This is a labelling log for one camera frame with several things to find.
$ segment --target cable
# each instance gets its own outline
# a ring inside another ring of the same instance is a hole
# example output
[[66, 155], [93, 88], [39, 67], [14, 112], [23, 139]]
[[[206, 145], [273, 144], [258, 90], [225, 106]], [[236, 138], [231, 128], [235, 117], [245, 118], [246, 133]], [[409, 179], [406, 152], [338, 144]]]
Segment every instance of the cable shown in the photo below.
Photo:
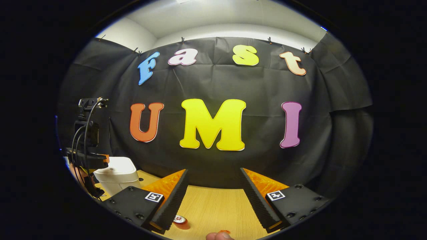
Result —
[[[77, 176], [77, 172], [76, 172], [76, 163], [75, 163], [75, 161], [74, 161], [74, 142], [75, 142], [75, 140], [76, 140], [76, 136], [77, 136], [77, 134], [84, 128], [85, 126], [81, 126], [77, 131], [76, 131], [76, 133], [74, 134], [74, 137], [73, 137], [73, 141], [72, 141], [72, 143], [71, 143], [71, 163], [73, 164], [73, 170], [74, 170], [74, 174], [75, 174], [75, 176], [76, 176], [76, 179], [77, 179], [77, 181], [79, 181], [79, 177]], [[77, 139], [77, 144], [76, 144], [76, 148], [77, 148], [77, 145], [79, 144], [79, 139], [80, 139], [80, 136], [79, 136], [79, 138]]]
[[83, 129], [83, 128], [85, 128], [86, 126], [81, 126], [77, 131], [76, 131], [76, 133], [74, 134], [74, 137], [73, 137], [73, 142], [71, 143], [71, 162], [73, 163], [73, 165], [74, 165], [74, 141], [76, 140], [76, 136], [77, 136], [77, 134]]
[[[78, 147], [79, 147], [79, 141], [80, 141], [80, 138], [83, 136], [83, 133], [81, 133], [80, 135], [79, 135], [79, 138], [77, 139], [77, 144], [76, 144], [76, 160], [77, 160], [77, 149], [78, 149]], [[83, 186], [85, 185], [85, 181], [84, 181], [84, 179], [83, 179], [83, 177], [82, 177], [82, 174], [80, 173], [80, 169], [79, 169], [79, 175], [80, 175], [80, 178], [82, 179], [82, 183], [83, 183]]]
[[91, 112], [89, 113], [89, 116], [88, 116], [88, 120], [87, 120], [87, 122], [86, 122], [85, 139], [84, 139], [84, 143], [83, 143], [83, 148], [84, 148], [84, 149], [83, 149], [83, 150], [84, 150], [84, 152], [85, 152], [85, 154], [84, 154], [84, 161], [85, 161], [85, 167], [86, 167], [86, 170], [88, 171], [88, 176], [90, 175], [90, 173], [89, 173], [89, 167], [88, 167], [88, 163], [87, 163], [87, 159], [86, 159], [86, 157], [87, 157], [86, 140], [87, 140], [87, 136], [88, 136], [89, 122], [90, 122], [90, 120], [91, 120], [91, 116], [92, 116], [93, 111], [95, 110], [95, 108], [97, 107], [97, 105], [98, 105], [101, 101], [103, 101], [103, 99], [99, 99], [99, 100], [95, 103], [95, 105], [92, 107]]

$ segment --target red object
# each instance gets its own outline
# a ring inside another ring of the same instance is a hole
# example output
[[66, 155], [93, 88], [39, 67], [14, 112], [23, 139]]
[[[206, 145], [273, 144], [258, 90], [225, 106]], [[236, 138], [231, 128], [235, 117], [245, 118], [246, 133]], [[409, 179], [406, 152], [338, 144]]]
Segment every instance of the red object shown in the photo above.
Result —
[[188, 223], [187, 219], [185, 219], [185, 217], [183, 216], [176, 215], [175, 219], [173, 220], [173, 223], [179, 229], [183, 229], [183, 230], [190, 229], [190, 224]]

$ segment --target ceiling light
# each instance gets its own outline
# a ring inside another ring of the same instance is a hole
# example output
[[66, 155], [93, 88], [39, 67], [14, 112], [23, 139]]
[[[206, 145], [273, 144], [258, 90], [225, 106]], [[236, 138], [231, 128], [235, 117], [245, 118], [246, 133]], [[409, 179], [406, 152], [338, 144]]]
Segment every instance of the ceiling light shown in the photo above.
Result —
[[190, 2], [191, 0], [176, 0], [179, 4], [181, 3], [185, 3], [185, 2]]

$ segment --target white box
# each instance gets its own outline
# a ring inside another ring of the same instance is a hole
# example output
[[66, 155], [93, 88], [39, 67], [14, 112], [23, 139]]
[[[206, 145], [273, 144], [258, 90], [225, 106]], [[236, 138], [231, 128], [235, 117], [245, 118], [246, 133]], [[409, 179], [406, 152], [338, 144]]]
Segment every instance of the white box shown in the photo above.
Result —
[[127, 157], [110, 157], [108, 167], [96, 170], [94, 175], [110, 196], [129, 186], [141, 188], [135, 165]]

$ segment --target table surface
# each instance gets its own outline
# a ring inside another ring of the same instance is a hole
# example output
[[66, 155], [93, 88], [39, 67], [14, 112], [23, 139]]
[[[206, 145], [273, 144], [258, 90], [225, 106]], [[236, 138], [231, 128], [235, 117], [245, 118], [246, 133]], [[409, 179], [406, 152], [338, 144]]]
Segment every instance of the table surface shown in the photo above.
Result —
[[[141, 170], [138, 175], [144, 179], [141, 187], [160, 179]], [[110, 197], [108, 193], [105, 195], [102, 201]], [[272, 234], [261, 226], [243, 189], [189, 185], [177, 214], [185, 217], [191, 228], [181, 230], [172, 224], [163, 236], [174, 240], [205, 240], [208, 233], [228, 230], [235, 240], [255, 240]]]

